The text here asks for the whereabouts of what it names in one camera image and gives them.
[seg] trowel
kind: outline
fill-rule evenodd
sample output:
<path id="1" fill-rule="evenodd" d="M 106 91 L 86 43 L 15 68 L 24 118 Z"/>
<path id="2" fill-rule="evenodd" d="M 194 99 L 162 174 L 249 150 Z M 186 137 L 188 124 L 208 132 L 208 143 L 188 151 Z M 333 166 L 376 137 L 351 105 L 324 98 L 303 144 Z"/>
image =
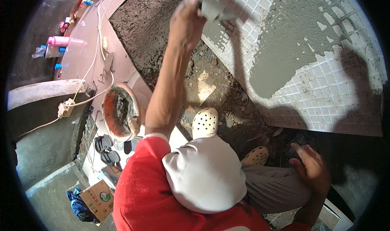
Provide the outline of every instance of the trowel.
<path id="1" fill-rule="evenodd" d="M 208 21 L 229 21 L 237 16 L 228 10 L 219 0 L 199 0 L 202 15 Z"/>

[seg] mesh-backed tile sheet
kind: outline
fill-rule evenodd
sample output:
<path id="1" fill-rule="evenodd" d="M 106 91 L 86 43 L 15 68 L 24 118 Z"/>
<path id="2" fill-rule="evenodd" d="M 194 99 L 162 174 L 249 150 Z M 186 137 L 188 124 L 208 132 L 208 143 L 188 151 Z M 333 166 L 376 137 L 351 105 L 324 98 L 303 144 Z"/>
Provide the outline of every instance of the mesh-backed tile sheet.
<path id="1" fill-rule="evenodd" d="M 342 46 L 334 45 L 325 56 L 316 54 L 317 61 L 297 69 L 270 98 L 258 96 L 249 79 L 261 28 L 274 0 L 221 1 L 241 19 L 207 24 L 202 40 L 246 89 L 269 125 L 382 136 L 385 62 L 373 28 L 356 0 L 325 0 L 333 11 L 332 15 L 324 11 L 326 25 L 342 39 Z"/>

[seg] mortar bucket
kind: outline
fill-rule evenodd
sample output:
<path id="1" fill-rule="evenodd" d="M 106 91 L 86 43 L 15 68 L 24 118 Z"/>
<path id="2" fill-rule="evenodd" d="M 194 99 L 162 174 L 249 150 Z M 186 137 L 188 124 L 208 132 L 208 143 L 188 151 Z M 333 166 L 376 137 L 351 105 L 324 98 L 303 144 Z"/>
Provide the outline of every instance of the mortar bucket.
<path id="1" fill-rule="evenodd" d="M 133 130 L 130 130 L 129 125 L 124 123 L 123 120 L 121 121 L 118 116 L 117 105 L 120 97 L 126 97 L 129 103 L 132 101 L 131 117 L 137 123 L 136 127 L 138 127 L 138 132 L 139 127 L 145 122 L 149 100 L 144 94 L 133 92 L 127 84 L 121 82 L 114 83 L 107 90 L 101 105 L 104 124 L 111 138 L 121 142 L 129 141 L 136 137 L 136 135 L 133 133 Z"/>

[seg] hand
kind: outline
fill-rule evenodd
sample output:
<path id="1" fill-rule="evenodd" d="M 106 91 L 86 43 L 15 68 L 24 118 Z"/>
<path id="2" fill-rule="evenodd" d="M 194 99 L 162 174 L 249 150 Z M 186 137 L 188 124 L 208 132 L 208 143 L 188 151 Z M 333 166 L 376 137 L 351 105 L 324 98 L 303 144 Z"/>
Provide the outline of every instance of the hand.
<path id="1" fill-rule="evenodd" d="M 325 198 L 331 182 L 323 157 L 309 145 L 300 146 L 293 143 L 291 147 L 297 152 L 303 163 L 298 159 L 292 158 L 289 160 L 290 165 L 298 173 L 301 181 L 312 190 L 313 194 Z"/>
<path id="2" fill-rule="evenodd" d="M 192 53 L 200 41 L 205 23 L 206 19 L 198 9 L 198 0 L 183 0 L 170 20 L 168 46 Z"/>

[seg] printed logo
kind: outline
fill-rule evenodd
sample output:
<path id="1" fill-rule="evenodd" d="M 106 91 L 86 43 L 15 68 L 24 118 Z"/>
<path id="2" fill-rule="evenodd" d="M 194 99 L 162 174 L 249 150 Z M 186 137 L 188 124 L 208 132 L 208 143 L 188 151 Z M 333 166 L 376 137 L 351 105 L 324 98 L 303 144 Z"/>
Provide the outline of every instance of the printed logo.
<path id="1" fill-rule="evenodd" d="M 106 192 L 100 192 L 99 197 L 104 202 L 108 202 L 111 199 L 111 195 L 107 194 Z"/>

